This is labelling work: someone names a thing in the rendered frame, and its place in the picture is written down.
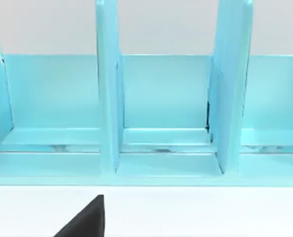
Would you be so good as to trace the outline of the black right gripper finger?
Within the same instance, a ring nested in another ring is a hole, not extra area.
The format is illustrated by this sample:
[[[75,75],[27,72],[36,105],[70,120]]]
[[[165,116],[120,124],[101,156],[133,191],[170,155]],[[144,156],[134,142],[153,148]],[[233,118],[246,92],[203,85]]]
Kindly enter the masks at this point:
[[[70,220],[54,237],[104,237],[104,196],[97,195]]]

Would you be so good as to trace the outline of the light blue rack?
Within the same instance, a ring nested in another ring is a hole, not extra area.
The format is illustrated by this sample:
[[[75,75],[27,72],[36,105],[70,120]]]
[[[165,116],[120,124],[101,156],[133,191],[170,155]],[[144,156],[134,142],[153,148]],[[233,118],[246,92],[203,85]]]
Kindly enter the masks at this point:
[[[4,53],[0,186],[293,187],[293,55],[251,55],[254,0],[218,0],[213,51],[125,54],[118,0],[94,53]]]

